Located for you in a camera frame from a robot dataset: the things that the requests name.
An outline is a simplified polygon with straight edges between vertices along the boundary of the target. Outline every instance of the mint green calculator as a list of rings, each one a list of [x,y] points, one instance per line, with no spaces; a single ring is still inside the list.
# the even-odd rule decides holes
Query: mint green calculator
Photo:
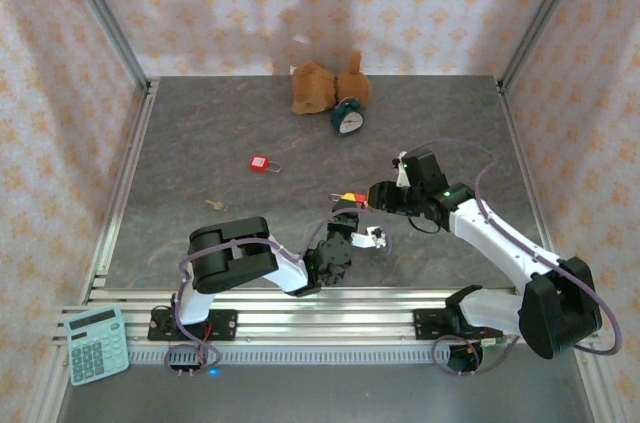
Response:
[[[91,383],[129,367],[124,320],[117,306],[85,311],[64,326],[72,385]]]

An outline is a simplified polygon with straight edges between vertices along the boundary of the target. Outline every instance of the green alarm clock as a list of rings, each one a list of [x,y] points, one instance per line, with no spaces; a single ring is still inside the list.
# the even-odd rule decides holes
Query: green alarm clock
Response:
[[[358,111],[361,105],[357,98],[343,98],[331,110],[331,125],[340,136],[351,135],[364,124],[364,117]]]

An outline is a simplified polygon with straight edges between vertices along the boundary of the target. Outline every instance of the gray surface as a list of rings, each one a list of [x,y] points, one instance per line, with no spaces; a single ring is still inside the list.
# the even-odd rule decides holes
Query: gray surface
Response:
[[[366,193],[378,181],[394,180],[391,160],[401,150],[443,136],[475,141],[499,156],[499,167],[485,178],[485,198],[515,228],[537,239],[492,78],[376,76],[371,81],[374,96],[363,129],[338,137],[327,113],[291,112],[289,77],[163,78],[107,288],[176,287],[176,264],[186,252],[188,235],[238,218],[264,216],[272,234],[298,251],[329,213],[330,193]],[[472,184],[488,162],[462,146],[434,150],[451,183]],[[249,170],[256,153],[280,163],[282,172]],[[223,202],[228,211],[216,211],[207,199]],[[405,218],[377,214],[393,232],[394,252],[355,250],[346,286],[511,286],[467,243],[444,232],[423,235]],[[269,285],[266,280],[253,284]]]
[[[520,347],[467,378],[414,365],[222,366],[216,377],[178,380],[161,366],[132,366],[69,385],[58,421],[586,423],[587,409],[571,352],[547,361]]]

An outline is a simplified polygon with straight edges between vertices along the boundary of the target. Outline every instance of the purple cable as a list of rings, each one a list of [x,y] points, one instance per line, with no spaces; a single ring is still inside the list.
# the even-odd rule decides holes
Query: purple cable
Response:
[[[191,345],[188,345],[186,343],[182,343],[182,344],[179,344],[179,345],[176,345],[176,346],[169,347],[169,350],[167,351],[167,353],[165,354],[165,357],[164,357],[164,366],[165,366],[165,368],[167,368],[168,370],[172,370],[173,371],[173,369],[171,368],[171,363],[170,363],[171,354],[175,350],[177,350],[179,348],[190,348],[190,349],[195,350],[196,353],[198,354],[198,356],[203,360],[204,363],[207,362],[208,351],[209,350],[211,350],[216,355],[216,358],[212,363],[203,365],[203,366],[201,366],[200,368],[198,368],[195,371],[190,371],[189,374],[191,376],[197,375],[199,373],[204,373],[205,371],[207,371],[212,366],[217,365],[218,363],[220,363],[220,361],[222,360],[222,356],[223,356],[222,352],[220,350],[218,350],[215,346],[213,346],[210,343],[207,343],[206,341],[203,341],[200,338],[197,338],[196,336],[191,334],[184,327],[182,322],[180,321],[180,305],[182,304],[182,295],[184,293],[184,289],[186,288],[187,284],[189,284],[189,281],[191,280],[191,275],[189,274],[189,270],[187,269],[187,265],[189,264],[189,262],[191,262],[193,260],[196,260],[198,258],[201,258],[203,256],[210,255],[211,253],[215,253],[217,251],[223,251],[223,250],[227,250],[229,248],[233,248],[234,246],[249,245],[249,244],[260,244],[260,245],[268,245],[275,252],[280,253],[284,258],[289,260],[291,263],[298,263],[298,261],[300,259],[302,259],[302,257],[309,250],[309,247],[313,243],[313,239],[316,237],[316,235],[318,234],[318,232],[320,231],[322,226],[324,224],[326,224],[326,222],[329,221],[334,216],[341,215],[343,213],[367,214],[369,216],[373,216],[374,218],[376,218],[378,220],[378,223],[380,223],[380,227],[382,228],[382,230],[384,231],[384,233],[385,233],[385,235],[387,237],[387,241],[386,241],[387,253],[391,252],[391,233],[386,228],[386,226],[384,225],[384,223],[382,222],[382,220],[380,219],[379,216],[377,216],[376,214],[374,214],[374,213],[372,213],[370,211],[367,211],[367,210],[364,210],[364,209],[361,209],[361,208],[343,208],[341,210],[336,210],[336,211],[332,212],[331,214],[329,214],[329,216],[327,216],[324,220],[322,220],[322,222],[318,225],[318,227],[315,229],[315,231],[311,234],[311,238],[309,238],[309,240],[307,241],[307,244],[305,245],[304,250],[300,253],[301,256],[299,258],[296,258],[295,255],[292,255],[284,246],[280,245],[279,243],[276,243],[275,241],[267,240],[267,239],[264,239],[264,238],[243,238],[243,239],[240,239],[240,240],[232,240],[232,241],[229,241],[229,242],[226,242],[226,243],[221,243],[220,245],[216,245],[216,246],[211,246],[209,248],[205,248],[203,250],[197,251],[195,253],[192,253],[191,255],[187,255],[186,257],[184,257],[182,259],[182,261],[180,261],[180,263],[178,263],[178,269],[182,272],[182,274],[184,276],[184,281],[182,282],[182,284],[178,288],[178,293],[176,295],[176,300],[175,300],[175,320],[176,320],[176,324],[177,324],[178,328],[180,329],[180,331],[182,332],[182,334],[184,334],[187,338],[189,338],[194,343],[197,343],[198,346],[196,346],[194,348]]]
[[[566,278],[567,280],[572,282],[574,285],[576,285],[578,288],[580,288],[582,291],[584,291],[587,295],[589,295],[589,297],[592,298],[593,301],[595,301],[602,308],[604,313],[607,315],[607,317],[611,321],[611,326],[613,328],[613,333],[614,333],[614,343],[613,343],[613,346],[611,348],[609,348],[608,350],[596,350],[596,349],[588,348],[588,347],[585,347],[585,346],[582,346],[582,345],[574,345],[574,348],[577,349],[577,350],[580,350],[580,351],[584,351],[586,353],[591,353],[591,354],[594,354],[594,355],[602,355],[602,356],[610,356],[610,355],[615,355],[616,353],[618,353],[620,351],[620,348],[622,347],[622,331],[620,329],[620,324],[618,323],[618,319],[616,318],[615,314],[613,313],[613,311],[611,310],[609,305],[607,305],[607,303],[600,297],[600,295],[598,295],[586,283],[584,283],[583,281],[579,280],[578,278],[573,276],[568,271],[560,268],[558,265],[552,263],[551,261],[547,260],[546,258],[536,254],[533,250],[531,250],[529,247],[527,247],[524,243],[522,243],[520,240],[518,240],[517,238],[512,236],[509,232],[507,232],[504,228],[502,228],[502,226],[500,226],[500,224],[498,224],[496,221],[494,221],[493,218],[491,218],[491,215],[489,215],[489,212],[488,212],[487,208],[485,207],[484,202],[482,200],[482,193],[480,191],[480,181],[482,180],[484,175],[487,174],[488,171],[498,163],[498,158],[495,155],[493,155],[486,148],[484,148],[484,147],[482,147],[482,146],[480,146],[480,145],[478,145],[476,143],[473,143],[473,142],[470,142],[470,141],[466,141],[466,140],[461,140],[461,139],[458,139],[458,138],[437,138],[435,140],[428,141],[427,143],[418,145],[417,147],[415,147],[411,151],[419,150],[419,149],[422,149],[422,148],[424,148],[426,146],[429,146],[429,145],[432,145],[432,144],[440,144],[440,143],[462,143],[464,145],[468,145],[468,146],[471,146],[473,148],[476,148],[476,149],[482,151],[484,154],[488,155],[492,159],[492,162],[489,163],[487,166],[485,166],[480,173],[478,173],[478,176],[476,176],[476,180],[475,180],[475,184],[474,184],[474,190],[475,190],[475,193],[476,193],[476,201],[478,202],[478,207],[479,207],[480,212],[482,213],[483,217],[489,222],[489,224],[498,233],[500,233],[500,235],[502,235],[507,240],[509,240],[511,243],[513,243],[518,248],[520,248],[522,251],[527,253],[535,261],[539,261],[540,263],[542,263],[546,267],[552,269],[553,271],[556,271],[558,274],[560,274],[560,276],[562,276],[563,278]],[[464,338],[457,337],[455,335],[445,335],[445,336],[442,336],[442,337],[438,338],[434,342],[434,344],[433,344],[433,346],[431,348],[431,353],[432,353],[432,359],[434,361],[434,364],[436,364],[436,366],[438,368],[440,368],[442,371],[444,371],[447,374],[456,375],[458,373],[456,373],[454,371],[448,371],[446,369],[446,367],[443,367],[443,366],[437,364],[435,362],[435,358],[434,358],[436,345],[438,343],[440,343],[441,341],[452,340],[452,339],[464,341],[464,343],[467,346],[471,346],[471,343],[468,340],[464,339]],[[476,374],[476,375],[477,374],[486,373],[487,371],[492,370],[493,368],[498,366],[498,364],[500,364],[502,361],[504,361],[504,359],[509,355],[509,353],[511,353],[511,351],[513,350],[517,340],[518,340],[518,338],[516,338],[514,341],[512,341],[507,346],[507,348],[505,349],[505,352],[503,353],[503,355],[498,360],[496,360],[491,366],[489,366],[488,368],[486,368],[486,369],[484,369],[482,371],[476,371],[476,372],[473,372],[473,373]]]

